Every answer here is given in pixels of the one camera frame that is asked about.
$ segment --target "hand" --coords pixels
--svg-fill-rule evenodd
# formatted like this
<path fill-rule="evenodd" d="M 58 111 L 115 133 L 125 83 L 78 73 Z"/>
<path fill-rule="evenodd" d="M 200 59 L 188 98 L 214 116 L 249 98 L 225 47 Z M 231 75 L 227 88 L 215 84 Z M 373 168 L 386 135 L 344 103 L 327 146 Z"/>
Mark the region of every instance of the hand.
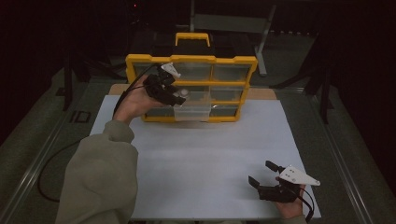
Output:
<path fill-rule="evenodd" d="M 305 185 L 300 187 L 300 196 L 303 197 Z M 283 218 L 298 217 L 303 214 L 303 202 L 298 198 L 292 203 L 275 203 L 275 206 Z"/>
<path fill-rule="evenodd" d="M 147 75 L 142 76 L 134 84 L 135 87 L 143 86 L 143 81 Z M 113 116 L 113 119 L 122 121 L 129 125 L 132 119 L 144 115 L 152 107 L 163 106 L 162 103 L 148 96 L 145 88 L 138 88 L 128 92 L 128 95 L 123 99 L 119 108 Z"/>

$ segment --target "table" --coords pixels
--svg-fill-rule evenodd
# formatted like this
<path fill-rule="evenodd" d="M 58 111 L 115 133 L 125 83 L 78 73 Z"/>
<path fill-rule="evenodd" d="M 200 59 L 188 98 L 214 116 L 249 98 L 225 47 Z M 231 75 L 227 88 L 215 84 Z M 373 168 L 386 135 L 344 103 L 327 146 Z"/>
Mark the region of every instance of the table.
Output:
<path fill-rule="evenodd" d="M 117 94 L 126 88 L 113 86 L 91 134 L 103 130 L 111 119 Z M 261 93 L 270 100 L 253 100 L 263 99 Z M 279 217 L 274 205 L 260 201 L 248 184 L 248 175 L 265 186 L 277 184 L 276 174 L 264 166 L 266 160 L 304 170 L 282 106 L 274 96 L 271 90 L 251 89 L 237 122 L 155 123 L 134 119 L 131 127 L 133 144 L 139 151 L 139 191 L 132 219 Z M 311 188 L 307 191 L 313 195 Z M 320 217 L 319 210 L 314 217 Z"/>

